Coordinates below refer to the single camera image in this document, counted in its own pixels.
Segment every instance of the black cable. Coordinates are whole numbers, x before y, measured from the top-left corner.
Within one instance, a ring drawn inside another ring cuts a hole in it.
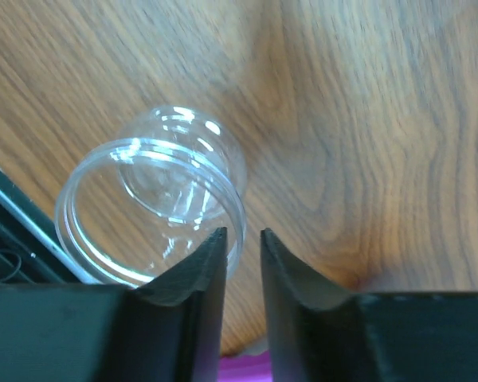
[[[6,283],[18,274],[19,270],[22,268],[23,260],[17,252],[10,249],[0,249],[0,255],[12,255],[16,259],[16,267],[14,267],[14,269],[7,275],[0,278],[0,283]]]

